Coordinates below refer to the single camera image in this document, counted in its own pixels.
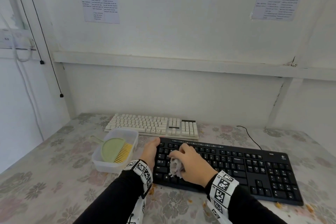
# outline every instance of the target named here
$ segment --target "plastic container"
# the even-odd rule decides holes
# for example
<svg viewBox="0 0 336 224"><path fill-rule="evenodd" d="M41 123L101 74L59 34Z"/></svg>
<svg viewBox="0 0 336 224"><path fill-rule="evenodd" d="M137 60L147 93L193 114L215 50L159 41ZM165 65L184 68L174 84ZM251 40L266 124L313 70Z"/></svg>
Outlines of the plastic container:
<svg viewBox="0 0 336 224"><path fill-rule="evenodd" d="M133 153L138 145L138 137L139 133L137 131L126 128L115 128L112 131L110 131L106 135L106 137L104 137L104 141L110 138L123 138L125 139L126 143L133 145L131 152L129 153L128 158L122 163L104 162L100 153L102 145L99 145L92 154L92 161L96 166L96 169L99 172L115 173L115 174L120 173L120 171L132 160Z"/></svg>

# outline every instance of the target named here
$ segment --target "person's right hand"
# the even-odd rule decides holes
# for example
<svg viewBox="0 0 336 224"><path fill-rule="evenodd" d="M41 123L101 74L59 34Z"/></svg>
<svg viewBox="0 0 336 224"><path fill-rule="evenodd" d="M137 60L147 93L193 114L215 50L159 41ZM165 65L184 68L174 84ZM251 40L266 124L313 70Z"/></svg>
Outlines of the person's right hand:
<svg viewBox="0 0 336 224"><path fill-rule="evenodd" d="M181 171L181 175L187 182L205 187L210 179L218 173L192 146L186 143L181 145L179 151L172 151L169 157L178 158L183 163L184 171Z"/></svg>

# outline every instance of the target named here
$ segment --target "posted paper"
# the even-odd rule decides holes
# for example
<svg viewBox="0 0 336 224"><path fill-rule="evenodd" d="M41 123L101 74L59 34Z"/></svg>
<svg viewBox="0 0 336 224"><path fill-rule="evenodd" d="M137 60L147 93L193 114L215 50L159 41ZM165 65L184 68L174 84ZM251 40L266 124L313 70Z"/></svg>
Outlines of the posted paper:
<svg viewBox="0 0 336 224"><path fill-rule="evenodd" d="M120 23L118 0L82 0L87 22Z"/></svg>
<svg viewBox="0 0 336 224"><path fill-rule="evenodd" d="M252 19L292 21L300 0L257 0Z"/></svg>

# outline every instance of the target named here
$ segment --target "black keyboard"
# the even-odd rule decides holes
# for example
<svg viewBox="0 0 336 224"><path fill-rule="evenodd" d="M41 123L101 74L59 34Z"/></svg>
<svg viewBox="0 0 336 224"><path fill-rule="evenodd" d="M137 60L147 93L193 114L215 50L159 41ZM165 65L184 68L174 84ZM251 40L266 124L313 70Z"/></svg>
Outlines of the black keyboard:
<svg viewBox="0 0 336 224"><path fill-rule="evenodd" d="M161 138L155 156L154 183L176 189L204 192L204 188L200 185L168 175L170 165L168 154L178 150L183 143L193 146L215 170L223 170L232 176L256 199L303 205L288 155L283 152Z"/></svg>

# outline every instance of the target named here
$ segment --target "white cable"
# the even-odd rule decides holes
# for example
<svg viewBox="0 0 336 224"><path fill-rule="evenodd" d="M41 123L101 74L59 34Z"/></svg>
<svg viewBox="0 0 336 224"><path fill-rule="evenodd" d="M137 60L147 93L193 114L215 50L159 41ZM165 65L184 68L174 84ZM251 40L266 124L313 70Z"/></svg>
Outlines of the white cable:
<svg viewBox="0 0 336 224"><path fill-rule="evenodd" d="M32 49L31 49L31 47L29 48L29 50L30 50L30 54L29 54L29 57L28 57L27 59L20 59L20 58L19 58L19 56L18 56L18 52L16 51L16 47L15 47L15 40L14 40L14 34L13 34L13 31L11 30L9 24L7 23L7 21L6 21L5 18L3 17L1 11L0 11L0 16L1 16L3 22L5 23L6 27L8 28L8 30L10 31L10 33L11 33L11 35L12 35L12 51L13 51L13 56L14 56L14 60L15 60L15 65L16 65L16 67L17 67L17 69L19 70L19 73L20 73L20 75L21 75L21 78L22 78L22 81L23 81L23 85L24 85L24 89L25 89L25 91L26 91L26 94L27 94L27 96L28 96L29 102L30 102L30 104L31 104L31 108L33 109L33 112L34 112L34 117L35 117L35 122L36 122L37 128L39 129L39 133L40 133L40 135L41 135L42 141L44 141L44 138L43 138L43 135L42 135L42 132L41 132L41 128L40 128L39 122L37 121L37 115L36 115L35 107L34 107L34 105L33 105L32 99L31 99L31 97L30 97L30 95L29 95L29 92L28 92L28 88L27 88L27 84L26 84L25 78L24 78L24 76L23 76L23 74L22 74L22 71L21 71L21 69L20 69L20 66L19 66L19 64L18 64L18 60L19 60L20 62L27 62L28 60L31 59L32 54L33 54Z"/></svg>

